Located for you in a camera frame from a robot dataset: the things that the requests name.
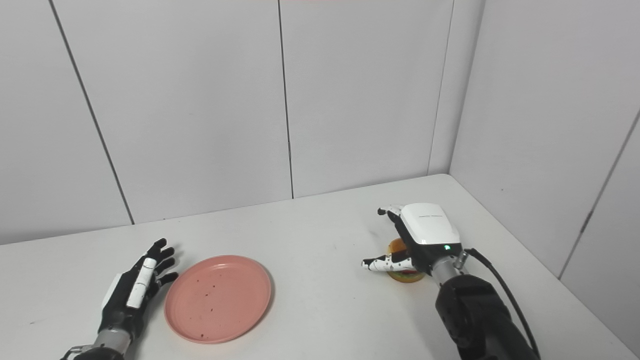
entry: white table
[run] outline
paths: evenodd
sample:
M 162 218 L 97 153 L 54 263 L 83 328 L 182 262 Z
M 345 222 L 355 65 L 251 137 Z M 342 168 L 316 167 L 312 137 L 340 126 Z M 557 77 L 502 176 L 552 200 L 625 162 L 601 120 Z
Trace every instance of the white table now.
M 3 245 L 0 354 L 59 359 L 70 346 L 91 343 L 113 276 L 166 237 L 178 248 L 178 271 L 222 254 L 256 259 L 273 277 L 273 303 L 244 336 L 199 345 L 167 326 L 162 292 L 132 348 L 136 359 L 459 359 L 435 310 L 431 278 L 401 284 L 360 268 L 397 237 L 377 208 L 411 202 L 442 205 L 464 244 L 492 260 L 544 359 L 637 359 L 447 175 Z M 474 259 L 467 268 L 499 289 Z

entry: orange round object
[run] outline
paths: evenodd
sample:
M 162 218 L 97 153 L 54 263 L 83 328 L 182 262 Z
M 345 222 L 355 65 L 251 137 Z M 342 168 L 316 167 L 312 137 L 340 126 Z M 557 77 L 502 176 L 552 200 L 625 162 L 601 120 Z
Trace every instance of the orange round object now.
M 406 250 L 406 246 L 404 246 L 404 242 L 400 238 L 390 242 L 387 249 L 388 252 L 396 252 L 402 250 Z M 406 283 L 420 281 L 425 276 L 424 272 L 418 271 L 388 271 L 387 274 L 389 274 L 389 276 L 391 276 L 393 280 Z

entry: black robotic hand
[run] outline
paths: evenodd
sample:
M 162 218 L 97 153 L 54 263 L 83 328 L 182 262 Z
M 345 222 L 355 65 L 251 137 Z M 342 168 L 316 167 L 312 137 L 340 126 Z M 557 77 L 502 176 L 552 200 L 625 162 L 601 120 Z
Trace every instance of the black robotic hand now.
M 156 241 L 133 267 L 116 276 L 109 300 L 102 308 L 102 321 L 93 345 L 71 348 L 63 357 L 78 354 L 74 360 L 121 360 L 129 345 L 140 337 L 143 315 L 149 300 L 160 288 L 178 278 L 177 272 L 161 276 L 175 264 L 173 247 L 166 239 Z

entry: white wall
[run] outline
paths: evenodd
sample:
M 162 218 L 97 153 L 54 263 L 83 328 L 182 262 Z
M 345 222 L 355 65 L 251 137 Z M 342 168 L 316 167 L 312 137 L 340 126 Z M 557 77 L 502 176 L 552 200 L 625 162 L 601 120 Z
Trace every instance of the white wall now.
M 639 15 L 486 2 L 451 174 L 556 275 L 640 106 Z
M 640 356 L 640 128 L 636 127 L 562 282 Z
M 451 9 L 282 1 L 295 196 L 427 174 Z
M 464 107 L 484 0 L 454 1 L 428 174 L 448 174 Z
M 130 224 L 47 1 L 0 1 L 0 244 Z
M 53 12 L 10 4 L 0 116 L 31 122 L 0 135 L 1 180 L 15 183 L 3 193 L 0 243 L 128 224 Z M 448 167 L 475 3 L 54 4 L 135 222 Z
M 136 222 L 291 198 L 276 0 L 55 0 Z

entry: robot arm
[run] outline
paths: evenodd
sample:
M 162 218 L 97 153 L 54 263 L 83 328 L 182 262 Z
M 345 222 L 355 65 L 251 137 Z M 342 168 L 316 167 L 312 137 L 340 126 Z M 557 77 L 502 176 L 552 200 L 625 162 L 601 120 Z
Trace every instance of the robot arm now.
M 463 251 L 458 231 L 439 205 L 388 206 L 378 209 L 378 214 L 391 219 L 407 250 L 365 259 L 362 266 L 372 271 L 399 271 L 410 265 L 432 276 L 440 287 L 436 310 L 462 360 L 539 360 L 529 326 L 508 287 L 478 251 Z M 486 265 L 503 285 L 531 347 L 493 286 L 465 269 L 468 255 Z
M 160 276 L 175 264 L 173 247 L 160 239 L 133 267 L 116 275 L 102 307 L 102 321 L 93 345 L 72 347 L 62 358 L 73 354 L 74 360 L 123 360 L 129 345 L 140 337 L 144 326 L 143 315 L 148 302 L 162 286 L 178 278 L 172 272 Z

